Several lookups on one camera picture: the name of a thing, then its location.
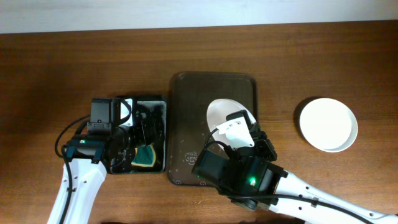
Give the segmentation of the white plate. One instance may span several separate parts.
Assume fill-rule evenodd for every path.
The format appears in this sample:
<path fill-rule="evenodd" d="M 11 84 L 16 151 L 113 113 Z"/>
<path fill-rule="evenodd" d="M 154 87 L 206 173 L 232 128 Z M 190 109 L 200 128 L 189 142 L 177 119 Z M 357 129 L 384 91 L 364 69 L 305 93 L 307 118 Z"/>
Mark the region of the white plate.
<path fill-rule="evenodd" d="M 354 113 L 332 98 L 308 102 L 300 112 L 298 124 L 304 139 L 324 152 L 342 152 L 351 147 L 358 136 Z"/>
<path fill-rule="evenodd" d="M 246 107 L 244 107 L 241 103 L 230 100 L 230 99 L 217 99 L 212 101 L 207 109 L 206 112 L 206 120 L 207 125 L 210 131 L 218 130 L 216 127 L 224 122 L 226 122 L 226 116 L 240 111 L 240 110 L 247 110 L 250 112 Z M 250 115 L 251 121 L 256 121 L 254 116 Z"/>

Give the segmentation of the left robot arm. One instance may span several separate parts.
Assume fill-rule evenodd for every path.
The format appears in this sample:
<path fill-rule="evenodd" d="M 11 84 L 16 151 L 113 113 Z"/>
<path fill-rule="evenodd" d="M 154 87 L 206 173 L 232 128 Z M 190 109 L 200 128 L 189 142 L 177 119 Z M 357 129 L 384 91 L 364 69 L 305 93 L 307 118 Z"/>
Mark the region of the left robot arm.
<path fill-rule="evenodd" d="M 55 143 L 64 161 L 49 223 L 87 223 L 107 175 L 165 170 L 167 103 L 159 96 L 94 98 L 71 140 Z"/>

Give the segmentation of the green yellow sponge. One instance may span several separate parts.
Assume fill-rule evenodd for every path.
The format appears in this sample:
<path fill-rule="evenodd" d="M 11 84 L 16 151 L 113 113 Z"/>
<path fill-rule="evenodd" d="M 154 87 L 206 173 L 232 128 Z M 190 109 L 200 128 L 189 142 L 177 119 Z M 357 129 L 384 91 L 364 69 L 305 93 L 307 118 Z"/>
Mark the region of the green yellow sponge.
<path fill-rule="evenodd" d="M 135 156 L 131 162 L 132 166 L 153 167 L 156 160 L 156 153 L 153 145 L 135 148 Z"/>

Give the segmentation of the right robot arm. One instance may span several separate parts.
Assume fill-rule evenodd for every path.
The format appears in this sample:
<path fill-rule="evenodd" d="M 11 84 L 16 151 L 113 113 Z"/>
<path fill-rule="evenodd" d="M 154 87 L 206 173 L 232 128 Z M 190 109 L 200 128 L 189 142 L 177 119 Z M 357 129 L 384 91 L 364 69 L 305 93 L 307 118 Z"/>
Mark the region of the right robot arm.
<path fill-rule="evenodd" d="M 205 141 L 192 174 L 211 183 L 231 203 L 305 223 L 397 223 L 397 215 L 344 201 L 275 165 L 273 145 L 247 110 L 209 112 L 206 119 L 210 133 L 226 139 Z"/>

